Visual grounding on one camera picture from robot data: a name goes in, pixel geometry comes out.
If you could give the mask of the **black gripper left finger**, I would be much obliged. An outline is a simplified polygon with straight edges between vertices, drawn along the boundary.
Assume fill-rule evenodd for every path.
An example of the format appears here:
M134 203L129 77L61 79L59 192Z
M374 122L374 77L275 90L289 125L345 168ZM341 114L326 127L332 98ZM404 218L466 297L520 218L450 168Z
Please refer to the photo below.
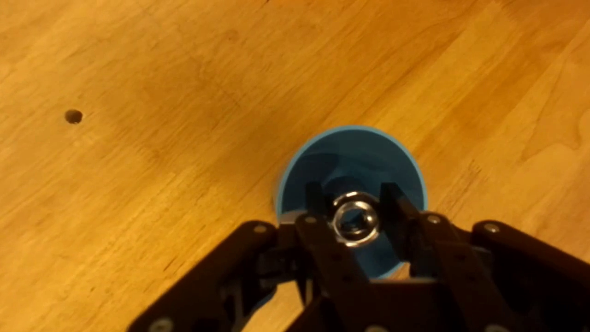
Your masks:
M247 221L170 286L125 332L240 332L282 282L306 284L297 223L328 219L295 212L273 227Z

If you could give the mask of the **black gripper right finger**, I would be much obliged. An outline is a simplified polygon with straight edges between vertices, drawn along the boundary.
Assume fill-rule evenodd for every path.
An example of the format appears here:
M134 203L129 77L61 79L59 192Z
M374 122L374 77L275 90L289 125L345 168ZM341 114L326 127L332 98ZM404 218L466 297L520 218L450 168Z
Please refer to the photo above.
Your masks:
M382 186L383 230L409 277L442 297L463 332L588 332L590 265L496 219L461 230Z

